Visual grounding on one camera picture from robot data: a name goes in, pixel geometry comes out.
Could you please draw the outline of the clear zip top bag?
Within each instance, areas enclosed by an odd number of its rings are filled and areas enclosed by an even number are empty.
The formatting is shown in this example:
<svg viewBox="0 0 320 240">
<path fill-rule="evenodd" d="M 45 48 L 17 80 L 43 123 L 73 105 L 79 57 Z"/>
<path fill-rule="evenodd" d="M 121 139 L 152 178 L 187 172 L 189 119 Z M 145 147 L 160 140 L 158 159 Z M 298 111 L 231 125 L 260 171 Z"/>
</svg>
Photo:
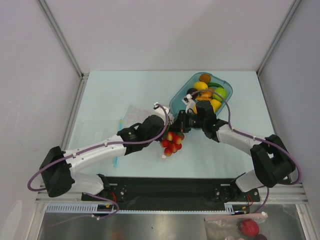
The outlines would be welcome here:
<svg viewBox="0 0 320 240">
<path fill-rule="evenodd" d="M 141 107 L 137 107 L 136 105 L 129 105 L 124 117 L 119 121 L 119 131 L 124 128 L 128 128 L 136 123 L 142 123 L 148 116 L 154 114 L 154 110 L 144 109 Z M 116 157 L 113 161 L 114 167 L 120 167 L 124 165 L 124 163 L 143 163 L 146 162 L 163 162 L 167 159 L 164 155 L 164 149 L 160 146 L 158 141 L 154 141 L 150 143 L 149 146 L 144 147 L 141 151 L 137 151 L 126 156 Z"/>
</svg>

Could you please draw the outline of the red strawberry bunch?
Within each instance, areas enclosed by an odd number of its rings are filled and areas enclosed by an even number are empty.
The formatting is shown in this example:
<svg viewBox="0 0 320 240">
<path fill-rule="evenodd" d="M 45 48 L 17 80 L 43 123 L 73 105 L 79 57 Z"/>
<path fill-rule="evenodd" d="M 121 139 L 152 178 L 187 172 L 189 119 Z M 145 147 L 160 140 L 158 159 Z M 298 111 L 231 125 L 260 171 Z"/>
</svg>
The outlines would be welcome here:
<svg viewBox="0 0 320 240">
<path fill-rule="evenodd" d="M 182 132 L 169 131 L 160 142 L 160 145 L 163 148 L 162 158 L 165 159 L 166 157 L 170 157 L 172 154 L 181 150 L 183 146 L 182 141 L 184 139 L 185 135 Z"/>
</svg>

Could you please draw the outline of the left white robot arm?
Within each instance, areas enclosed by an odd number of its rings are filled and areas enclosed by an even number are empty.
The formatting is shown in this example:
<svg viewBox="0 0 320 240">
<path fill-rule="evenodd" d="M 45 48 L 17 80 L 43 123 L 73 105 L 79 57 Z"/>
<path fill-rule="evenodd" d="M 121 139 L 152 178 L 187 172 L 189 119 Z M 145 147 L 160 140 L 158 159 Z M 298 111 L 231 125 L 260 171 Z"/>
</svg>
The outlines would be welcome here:
<svg viewBox="0 0 320 240">
<path fill-rule="evenodd" d="M 110 184 L 103 174 L 84 174 L 81 171 L 101 161 L 139 152 L 153 141 L 161 139 L 169 123 L 167 116 L 150 115 L 143 123 L 124 128 L 112 137 L 78 150 L 62 151 L 53 147 L 40 166 L 41 177 L 50 198 L 66 193 L 81 192 L 105 200 Z"/>
</svg>

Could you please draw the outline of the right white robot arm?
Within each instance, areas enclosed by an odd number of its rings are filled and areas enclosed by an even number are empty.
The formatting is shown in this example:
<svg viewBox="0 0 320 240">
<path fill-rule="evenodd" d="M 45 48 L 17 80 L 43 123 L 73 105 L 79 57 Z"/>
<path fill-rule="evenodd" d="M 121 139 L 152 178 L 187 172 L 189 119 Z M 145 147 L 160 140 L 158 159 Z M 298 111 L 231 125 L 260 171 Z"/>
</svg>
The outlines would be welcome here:
<svg viewBox="0 0 320 240">
<path fill-rule="evenodd" d="M 235 200 L 242 201 L 255 188 L 283 184 L 284 178 L 296 169 L 277 135 L 261 138 L 241 132 L 231 127 L 229 122 L 217 118 L 207 100 L 198 102 L 195 107 L 196 114 L 180 110 L 169 131 L 187 133 L 192 129 L 202 130 L 208 139 L 230 145 L 251 156 L 253 170 L 237 177 L 235 185 L 230 188 Z"/>
</svg>

